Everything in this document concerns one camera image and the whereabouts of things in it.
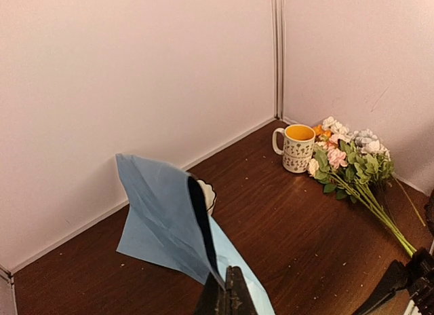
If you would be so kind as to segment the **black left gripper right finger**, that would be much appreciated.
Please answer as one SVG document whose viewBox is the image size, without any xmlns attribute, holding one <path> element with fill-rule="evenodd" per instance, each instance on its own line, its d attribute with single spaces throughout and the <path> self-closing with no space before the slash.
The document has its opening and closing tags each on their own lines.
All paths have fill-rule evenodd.
<svg viewBox="0 0 434 315">
<path fill-rule="evenodd" d="M 225 314 L 254 315 L 255 307 L 240 267 L 226 269 Z"/>
</svg>

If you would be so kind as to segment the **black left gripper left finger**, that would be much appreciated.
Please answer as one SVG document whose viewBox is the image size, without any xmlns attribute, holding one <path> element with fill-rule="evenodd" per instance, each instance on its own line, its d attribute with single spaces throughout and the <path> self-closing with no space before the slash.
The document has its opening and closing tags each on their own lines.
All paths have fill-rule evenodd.
<svg viewBox="0 0 434 315">
<path fill-rule="evenodd" d="M 215 277 L 209 274 L 201 292 L 193 315 L 225 315 L 226 289 L 221 287 Z"/>
</svg>

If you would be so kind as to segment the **blue wrapping paper sheet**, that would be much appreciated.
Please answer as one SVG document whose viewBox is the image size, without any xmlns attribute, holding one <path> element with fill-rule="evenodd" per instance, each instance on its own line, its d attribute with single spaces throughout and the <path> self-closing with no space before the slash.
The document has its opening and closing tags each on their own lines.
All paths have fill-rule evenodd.
<svg viewBox="0 0 434 315">
<path fill-rule="evenodd" d="M 239 251 L 207 212 L 190 173 L 136 155 L 116 155 L 130 210 L 117 252 L 167 267 L 204 284 L 224 286 L 227 267 L 240 267 L 258 314 L 274 314 L 269 296 Z"/>
</svg>

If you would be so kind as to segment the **blue hydrangea flower bunch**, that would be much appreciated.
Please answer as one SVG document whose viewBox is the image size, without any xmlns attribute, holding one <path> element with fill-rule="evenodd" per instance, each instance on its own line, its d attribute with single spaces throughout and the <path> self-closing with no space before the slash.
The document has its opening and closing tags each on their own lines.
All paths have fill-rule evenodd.
<svg viewBox="0 0 434 315">
<path fill-rule="evenodd" d="M 323 185 L 324 194 L 334 193 L 337 200 L 350 200 L 364 205 L 390 232 L 409 256 L 416 248 L 398 228 L 385 200 L 386 188 L 396 183 L 425 227 L 415 203 L 398 180 L 390 151 L 371 130 L 351 132 L 332 116 L 321 123 L 330 130 L 328 140 L 317 140 L 307 172 Z"/>
</svg>

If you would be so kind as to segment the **orange flower stem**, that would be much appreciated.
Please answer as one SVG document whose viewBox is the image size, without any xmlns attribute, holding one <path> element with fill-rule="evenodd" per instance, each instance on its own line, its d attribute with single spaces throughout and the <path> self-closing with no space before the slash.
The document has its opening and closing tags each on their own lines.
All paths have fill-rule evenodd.
<svg viewBox="0 0 434 315">
<path fill-rule="evenodd" d="M 317 140 L 328 140 L 332 136 L 332 132 L 330 130 L 324 130 L 321 124 L 313 127 L 313 130 Z"/>
</svg>

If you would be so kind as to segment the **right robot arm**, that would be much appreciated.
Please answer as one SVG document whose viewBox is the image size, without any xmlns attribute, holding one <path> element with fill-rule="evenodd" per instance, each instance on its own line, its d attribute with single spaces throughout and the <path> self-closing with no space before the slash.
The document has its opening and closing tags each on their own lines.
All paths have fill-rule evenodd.
<svg viewBox="0 0 434 315">
<path fill-rule="evenodd" d="M 433 253 L 420 248 L 407 264 L 391 262 L 366 301 L 354 311 L 369 314 L 406 290 L 421 314 L 433 313 Z"/>
</svg>

